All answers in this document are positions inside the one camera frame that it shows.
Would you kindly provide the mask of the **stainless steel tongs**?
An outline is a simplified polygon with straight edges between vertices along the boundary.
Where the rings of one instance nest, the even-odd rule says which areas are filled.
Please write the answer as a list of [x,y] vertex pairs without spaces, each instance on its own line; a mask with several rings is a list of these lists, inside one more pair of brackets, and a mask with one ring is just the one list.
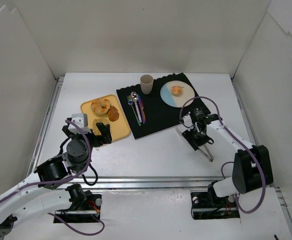
[[[206,132],[206,129],[204,128],[203,130],[199,130],[197,127],[192,126],[190,128],[186,128],[182,125],[175,127],[176,132],[182,137],[182,133],[186,130],[191,130],[191,129],[196,129],[198,132]],[[214,160],[214,156],[212,155],[211,151],[209,150],[207,144],[199,147],[198,152],[200,152],[205,158],[208,159],[209,162],[212,162]]]

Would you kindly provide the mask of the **small round bread roll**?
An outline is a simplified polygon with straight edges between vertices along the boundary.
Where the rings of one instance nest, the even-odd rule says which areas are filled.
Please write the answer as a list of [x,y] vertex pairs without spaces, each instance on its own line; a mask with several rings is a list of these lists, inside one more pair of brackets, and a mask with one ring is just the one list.
[[179,86],[179,85],[175,85],[175,86],[171,87],[171,94],[173,96],[178,97],[178,96],[180,96],[182,94],[182,92],[183,92],[183,88],[181,86]]

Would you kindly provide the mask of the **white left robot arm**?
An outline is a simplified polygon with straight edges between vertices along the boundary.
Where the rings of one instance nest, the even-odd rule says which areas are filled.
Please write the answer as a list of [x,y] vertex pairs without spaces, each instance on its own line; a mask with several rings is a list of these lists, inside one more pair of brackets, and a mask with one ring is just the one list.
[[66,226],[99,221],[101,195],[84,190],[72,180],[93,169],[93,148],[112,143],[110,125],[97,123],[101,134],[95,135],[86,123],[70,118],[66,123],[62,130],[67,138],[59,153],[0,195],[0,239],[13,228],[44,214]]

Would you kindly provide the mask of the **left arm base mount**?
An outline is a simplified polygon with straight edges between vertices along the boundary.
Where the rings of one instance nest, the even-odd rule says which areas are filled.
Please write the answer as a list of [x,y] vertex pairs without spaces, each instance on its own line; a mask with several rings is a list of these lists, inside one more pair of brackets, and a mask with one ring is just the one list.
[[100,220],[102,197],[100,194],[84,190],[80,184],[73,184],[64,189],[69,194],[66,201],[68,208],[56,210],[54,223],[62,219],[68,224],[97,223]]

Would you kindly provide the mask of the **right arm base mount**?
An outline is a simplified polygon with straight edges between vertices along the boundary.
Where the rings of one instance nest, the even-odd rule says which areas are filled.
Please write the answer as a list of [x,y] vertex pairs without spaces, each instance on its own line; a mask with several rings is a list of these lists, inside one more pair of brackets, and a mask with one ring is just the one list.
[[191,192],[191,217],[194,220],[239,219],[240,214],[232,195],[218,197],[213,185],[206,192]]

